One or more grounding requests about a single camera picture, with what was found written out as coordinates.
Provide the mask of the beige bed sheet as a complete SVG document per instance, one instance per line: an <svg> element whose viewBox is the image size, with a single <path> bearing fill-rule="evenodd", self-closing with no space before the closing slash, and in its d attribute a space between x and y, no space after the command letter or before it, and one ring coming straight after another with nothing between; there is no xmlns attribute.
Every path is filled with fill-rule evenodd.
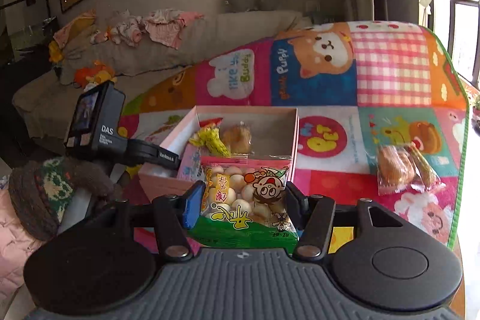
<svg viewBox="0 0 480 320"><path fill-rule="evenodd" d="M123 92L129 102L182 70L182 67L174 67L136 76L119 76L115 88ZM13 96L12 104L24 120L30 137L48 136L63 140L81 93L83 90L73 85L62 85L55 73L49 71L20 88Z"/></svg>

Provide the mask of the wrapped pastry on blanket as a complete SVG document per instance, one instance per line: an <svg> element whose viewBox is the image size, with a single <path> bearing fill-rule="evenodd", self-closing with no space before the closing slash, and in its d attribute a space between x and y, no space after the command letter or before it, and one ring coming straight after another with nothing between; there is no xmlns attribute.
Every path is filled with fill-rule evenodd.
<svg viewBox="0 0 480 320"><path fill-rule="evenodd" d="M416 177L404 147L384 145L377 151L377 188L380 195L401 193Z"/></svg>

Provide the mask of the round pastry snack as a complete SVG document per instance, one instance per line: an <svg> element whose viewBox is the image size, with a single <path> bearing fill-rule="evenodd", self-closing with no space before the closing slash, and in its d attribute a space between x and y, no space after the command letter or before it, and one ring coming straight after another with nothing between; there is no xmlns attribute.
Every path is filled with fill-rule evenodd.
<svg viewBox="0 0 480 320"><path fill-rule="evenodd" d="M220 137L232 155L247 155L251 152L251 130L244 123L222 128Z"/></svg>

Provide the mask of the red orange snack packet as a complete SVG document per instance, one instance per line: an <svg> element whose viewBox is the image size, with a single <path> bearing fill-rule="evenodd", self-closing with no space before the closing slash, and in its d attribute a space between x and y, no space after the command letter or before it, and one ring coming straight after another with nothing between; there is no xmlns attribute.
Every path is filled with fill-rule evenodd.
<svg viewBox="0 0 480 320"><path fill-rule="evenodd" d="M216 157L229 157L230 152L221 141L220 128L222 118L208 118L199 122L199 130L189 139L189 143L198 148L206 148Z"/></svg>

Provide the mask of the yellow snack packet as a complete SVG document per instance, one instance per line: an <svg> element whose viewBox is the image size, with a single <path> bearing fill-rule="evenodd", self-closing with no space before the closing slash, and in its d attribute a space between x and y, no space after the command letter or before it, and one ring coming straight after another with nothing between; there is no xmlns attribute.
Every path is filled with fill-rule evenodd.
<svg viewBox="0 0 480 320"><path fill-rule="evenodd" d="M415 167L418 179L415 180L413 187L419 192L438 193L444 190L445 183L439 178L437 172L431 164L422 155L419 149L411 143L407 144L405 150Z"/></svg>

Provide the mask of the colourful cartoon patchwork blanket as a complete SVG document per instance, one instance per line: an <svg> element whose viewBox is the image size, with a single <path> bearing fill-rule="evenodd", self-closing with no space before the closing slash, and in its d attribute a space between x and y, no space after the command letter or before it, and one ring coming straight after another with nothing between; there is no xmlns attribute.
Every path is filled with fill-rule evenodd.
<svg viewBox="0 0 480 320"><path fill-rule="evenodd" d="M377 150L412 144L442 188L378 201L446 245L458 224L470 104L441 41L427 28L353 21L293 28L195 56L124 108L122 136L160 143L195 106L295 107L295 183L339 203L376 196Z"/></svg>

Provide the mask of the egg biscuit snack bag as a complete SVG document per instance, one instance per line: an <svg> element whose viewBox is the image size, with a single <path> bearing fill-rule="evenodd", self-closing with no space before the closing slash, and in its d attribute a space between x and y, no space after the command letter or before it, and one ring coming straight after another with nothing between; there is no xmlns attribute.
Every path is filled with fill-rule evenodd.
<svg viewBox="0 0 480 320"><path fill-rule="evenodd" d="M206 185L189 236L206 247L285 249L299 240L287 213L290 160L203 159Z"/></svg>

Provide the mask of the orange yellow plush toy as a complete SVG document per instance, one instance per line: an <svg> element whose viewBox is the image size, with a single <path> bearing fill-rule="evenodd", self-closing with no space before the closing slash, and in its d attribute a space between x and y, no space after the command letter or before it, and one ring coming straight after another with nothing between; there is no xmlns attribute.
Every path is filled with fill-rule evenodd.
<svg viewBox="0 0 480 320"><path fill-rule="evenodd" d="M100 85L109 80L113 83L117 81L115 71L99 60L94 61L94 65L91 67L76 70L74 75L74 84L81 88L86 88L88 85Z"/></svg>

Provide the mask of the pink cardboard box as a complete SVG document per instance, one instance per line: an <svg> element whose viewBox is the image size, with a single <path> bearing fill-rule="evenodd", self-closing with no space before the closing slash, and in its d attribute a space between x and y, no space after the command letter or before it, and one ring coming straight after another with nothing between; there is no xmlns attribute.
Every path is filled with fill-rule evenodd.
<svg viewBox="0 0 480 320"><path fill-rule="evenodd" d="M183 194L204 176L209 166L234 166L243 172L291 180L295 173L299 113L295 108L270 106L196 106L169 132L149 140L177 154L181 163L167 169L146 163L139 180L149 200Z"/></svg>

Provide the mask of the pink baby clothes pile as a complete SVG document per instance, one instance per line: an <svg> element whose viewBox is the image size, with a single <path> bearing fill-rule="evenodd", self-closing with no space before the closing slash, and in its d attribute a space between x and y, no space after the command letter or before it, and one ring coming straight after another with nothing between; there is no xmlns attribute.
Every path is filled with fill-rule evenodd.
<svg viewBox="0 0 480 320"><path fill-rule="evenodd" d="M132 15L129 10L112 15L106 24L106 30L97 29L89 38L91 45L111 41L120 45L138 47L144 35L151 41L168 48L179 49L182 32L204 15L177 9L158 9L146 16Z"/></svg>

